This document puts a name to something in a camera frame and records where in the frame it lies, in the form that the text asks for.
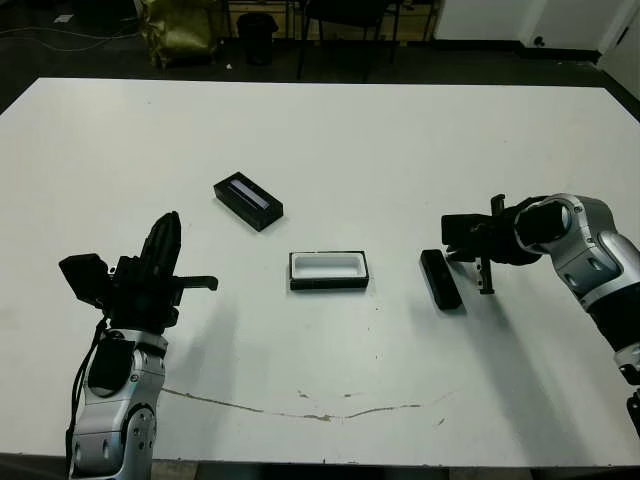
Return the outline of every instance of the white wall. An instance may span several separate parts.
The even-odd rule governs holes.
[[[622,42],[615,45],[618,35],[611,48],[598,62],[598,67],[640,100],[640,11],[636,10],[628,27],[629,30]]]
[[[597,50],[609,27],[627,0],[547,0],[530,32],[521,35],[527,47],[537,36],[545,48]]]
[[[519,40],[606,51],[637,0],[444,0],[438,40]]]
[[[529,4],[530,0],[444,0],[435,38],[517,40]]]

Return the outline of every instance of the black box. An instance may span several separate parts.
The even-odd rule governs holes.
[[[216,183],[213,190],[218,200],[257,231],[282,216],[282,203],[240,172]]]

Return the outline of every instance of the chair leg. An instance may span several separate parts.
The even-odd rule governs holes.
[[[398,39],[398,21],[400,20],[400,4],[402,2],[400,0],[396,1],[396,15],[395,18],[393,20],[393,42],[391,44],[391,59],[389,60],[390,63],[393,63],[393,61],[396,59],[396,47],[397,45],[397,39]]]
[[[225,0],[222,6],[224,8],[224,16],[227,17],[227,31],[229,32],[229,38],[233,38],[233,30],[231,30],[231,5],[229,0]]]
[[[369,47],[367,47],[365,45],[365,48],[367,49],[367,54],[366,54],[366,64],[365,64],[365,69],[364,69],[364,76],[362,78],[362,83],[367,83],[367,80],[369,80],[369,70],[371,68],[371,49],[376,48],[376,45],[378,43],[378,37],[380,36],[380,27],[382,25],[382,18],[380,20],[378,20],[378,23],[376,24],[376,31],[373,35],[373,44],[370,45]],[[367,28],[364,29],[364,39],[366,40],[367,38]]]
[[[286,40],[289,40],[289,0],[285,0],[284,2],[284,37]]]
[[[427,24],[424,26],[424,33],[422,34],[422,41],[427,41],[427,33],[429,33],[429,25],[431,25],[431,14],[433,13],[433,7],[435,5],[432,3],[429,6],[429,15],[427,16]]]
[[[298,59],[298,75],[297,79],[300,80],[302,77],[302,65],[304,63],[304,51],[307,47],[307,37],[309,36],[309,24],[311,23],[311,17],[307,18],[304,24],[304,29],[302,30],[302,47],[300,49],[300,58]]]

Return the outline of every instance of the chair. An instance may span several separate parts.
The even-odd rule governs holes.
[[[339,23],[352,27],[360,27],[364,31],[362,40],[367,39],[370,28],[375,28],[374,42],[380,35],[380,26],[387,9],[391,4],[395,4],[395,20],[393,27],[393,47],[391,51],[391,61],[395,54],[396,38],[398,34],[398,18],[400,16],[401,0],[300,0],[302,15],[305,19],[302,30],[302,48],[300,59],[298,60],[298,75],[302,77],[302,67],[304,65],[304,55],[307,38],[309,36],[309,25],[311,20],[318,21],[320,41],[323,41],[322,22]],[[367,49],[366,65],[363,81],[366,82],[369,76],[370,52]]]

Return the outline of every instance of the white table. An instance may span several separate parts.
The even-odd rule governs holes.
[[[500,192],[600,198],[640,243],[640,127],[604,90],[41,79],[0,117],[0,155],[2,452],[64,451],[99,312],[57,262],[137,255],[176,210],[176,273],[220,289],[185,293],[165,386],[263,412],[163,392],[156,458],[640,460],[631,389],[549,259],[496,265],[495,296],[458,268],[453,315],[418,261],[441,215]],[[213,199],[237,170],[284,203],[262,233]],[[290,292],[288,253],[321,249],[365,250],[367,290]]]

